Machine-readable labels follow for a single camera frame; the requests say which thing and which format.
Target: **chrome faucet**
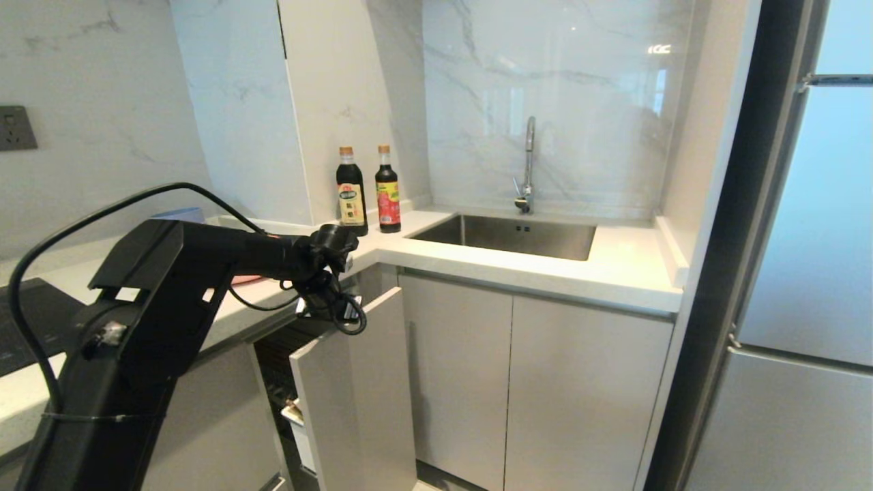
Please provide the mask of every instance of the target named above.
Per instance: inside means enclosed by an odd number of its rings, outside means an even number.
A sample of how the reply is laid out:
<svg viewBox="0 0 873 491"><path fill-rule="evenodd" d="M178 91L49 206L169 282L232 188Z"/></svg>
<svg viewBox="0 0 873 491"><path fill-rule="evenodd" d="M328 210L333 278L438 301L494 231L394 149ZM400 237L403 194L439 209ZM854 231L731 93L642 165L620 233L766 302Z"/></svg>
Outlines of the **chrome faucet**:
<svg viewBox="0 0 873 491"><path fill-rule="evenodd" d="M512 178L515 183L515 192L518 197L515 198L515 207L518 208L523 215L533 213L533 137L536 133L535 127L537 119L531 116L527 119L527 138L525 139L525 155L527 161L525 164L525 183L519 188L519 182Z"/></svg>

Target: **blue object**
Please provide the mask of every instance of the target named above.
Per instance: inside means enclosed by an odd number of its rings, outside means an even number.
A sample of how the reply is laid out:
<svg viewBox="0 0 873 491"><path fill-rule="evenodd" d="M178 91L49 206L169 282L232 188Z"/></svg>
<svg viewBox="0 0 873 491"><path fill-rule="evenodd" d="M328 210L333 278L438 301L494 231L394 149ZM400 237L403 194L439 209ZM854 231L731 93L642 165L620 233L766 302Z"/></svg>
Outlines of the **blue object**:
<svg viewBox="0 0 873 491"><path fill-rule="evenodd" d="M206 223L206 217L203 215L203 209L196 207L164 211L163 213L152 215L152 218L158 218L159 220L181 220L183 222L194 222L196 224Z"/></svg>

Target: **marble wall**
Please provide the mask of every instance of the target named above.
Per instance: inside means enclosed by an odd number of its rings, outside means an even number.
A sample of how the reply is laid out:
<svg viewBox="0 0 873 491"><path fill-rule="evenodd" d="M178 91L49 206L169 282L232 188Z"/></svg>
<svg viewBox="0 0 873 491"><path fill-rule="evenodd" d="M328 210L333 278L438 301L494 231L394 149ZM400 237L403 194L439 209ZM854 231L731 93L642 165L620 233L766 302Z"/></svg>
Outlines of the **marble wall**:
<svg viewBox="0 0 873 491"><path fill-rule="evenodd" d="M536 116L535 211L651 218L692 9L693 0L424 0L434 201L513 210Z"/></svg>
<svg viewBox="0 0 873 491"><path fill-rule="evenodd" d="M165 0L3 0L0 104L26 106L39 149L0 153L0 260L132 192L210 180ZM156 197L77 234L127 232Z"/></svg>
<svg viewBox="0 0 873 491"><path fill-rule="evenodd" d="M173 0L215 189L249 216L311 224L275 0Z"/></svg>
<svg viewBox="0 0 873 491"><path fill-rule="evenodd" d="M430 200L420 0L279 0L316 224L337 218L339 147L351 145L376 206L377 146L392 147L401 198Z"/></svg>
<svg viewBox="0 0 873 491"><path fill-rule="evenodd" d="M698 0L687 103L674 137L663 216L694 272L703 264L746 90L761 0Z"/></svg>

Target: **wall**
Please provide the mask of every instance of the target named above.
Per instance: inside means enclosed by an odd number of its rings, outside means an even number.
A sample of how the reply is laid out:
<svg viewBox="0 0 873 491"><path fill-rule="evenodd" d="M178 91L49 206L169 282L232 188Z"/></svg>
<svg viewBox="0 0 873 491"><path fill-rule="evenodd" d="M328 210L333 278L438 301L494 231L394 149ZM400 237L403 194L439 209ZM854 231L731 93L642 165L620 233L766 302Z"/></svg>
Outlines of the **wall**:
<svg viewBox="0 0 873 491"><path fill-rule="evenodd" d="M536 211L651 218L692 5L425 0L435 202L514 210L533 115ZM653 45L671 53L650 54Z"/></svg>
<svg viewBox="0 0 873 491"><path fill-rule="evenodd" d="M337 218L339 147L354 147L375 207L376 147L390 144L403 199L427 203L420 3L279 0L316 224Z"/></svg>
<svg viewBox="0 0 873 491"><path fill-rule="evenodd" d="M274 0L174 0L216 191L243 213L313 223Z"/></svg>
<svg viewBox="0 0 873 491"><path fill-rule="evenodd" d="M710 4L663 199L663 215L692 264L703 260L718 205L752 56L755 24L749 18L757 18L760 8L760 1Z"/></svg>
<svg viewBox="0 0 873 491"><path fill-rule="evenodd" d="M28 108L39 144L0 153L0 260L137 190L210 184L167 2L5 0L0 63L0 103ZM156 197L75 241L186 205L204 203Z"/></svg>

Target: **stainless steel sink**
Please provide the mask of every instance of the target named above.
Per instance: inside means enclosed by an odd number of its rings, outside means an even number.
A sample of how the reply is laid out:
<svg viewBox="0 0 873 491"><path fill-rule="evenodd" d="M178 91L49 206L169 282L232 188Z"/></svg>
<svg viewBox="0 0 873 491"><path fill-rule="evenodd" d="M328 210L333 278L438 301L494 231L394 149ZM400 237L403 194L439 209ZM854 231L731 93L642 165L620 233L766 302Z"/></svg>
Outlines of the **stainless steel sink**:
<svg viewBox="0 0 873 491"><path fill-rule="evenodd" d="M553 258L588 259L596 226L458 215L411 239Z"/></svg>

